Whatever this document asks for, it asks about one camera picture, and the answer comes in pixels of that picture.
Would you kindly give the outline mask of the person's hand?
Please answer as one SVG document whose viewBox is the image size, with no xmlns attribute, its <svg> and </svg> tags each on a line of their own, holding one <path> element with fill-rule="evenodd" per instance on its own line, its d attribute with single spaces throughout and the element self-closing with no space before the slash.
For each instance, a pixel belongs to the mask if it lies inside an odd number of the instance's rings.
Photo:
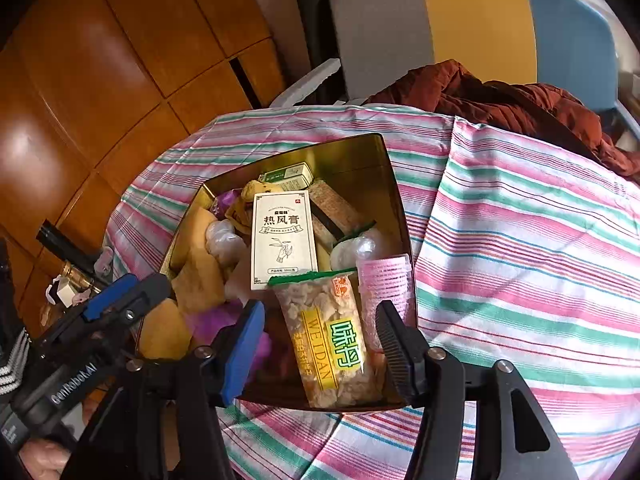
<svg viewBox="0 0 640 480">
<path fill-rule="evenodd" d="M 30 439 L 18 453 L 30 478 L 34 480 L 60 480 L 70 459 L 70 451 L 58 443 Z"/>
</svg>

